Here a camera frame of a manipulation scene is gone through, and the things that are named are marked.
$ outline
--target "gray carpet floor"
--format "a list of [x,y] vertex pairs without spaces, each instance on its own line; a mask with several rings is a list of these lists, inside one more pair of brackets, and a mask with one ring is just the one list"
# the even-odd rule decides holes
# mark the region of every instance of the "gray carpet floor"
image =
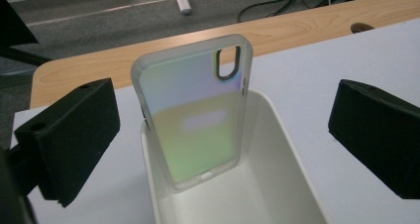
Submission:
[[[31,11],[15,5],[16,11],[40,42],[15,48],[52,59],[78,56],[236,24],[241,10],[267,1],[271,0],[189,0],[192,7],[189,16],[179,13],[175,0],[118,0],[116,7],[112,3],[107,7],[104,1],[97,2],[96,5],[100,6],[96,7],[94,0],[90,0],[88,8],[91,10],[88,12],[82,10],[86,5],[71,4],[68,7],[72,11],[60,6],[61,13],[49,7]],[[282,13],[306,10],[320,1],[294,0]],[[252,8],[243,14],[241,20],[266,17],[286,2]],[[28,5],[37,5],[37,1]],[[31,71],[34,69],[28,64],[0,58],[0,74],[3,74],[0,76],[1,147],[6,148],[10,144],[14,114],[29,108]],[[22,70],[27,70],[27,75],[11,75]]]

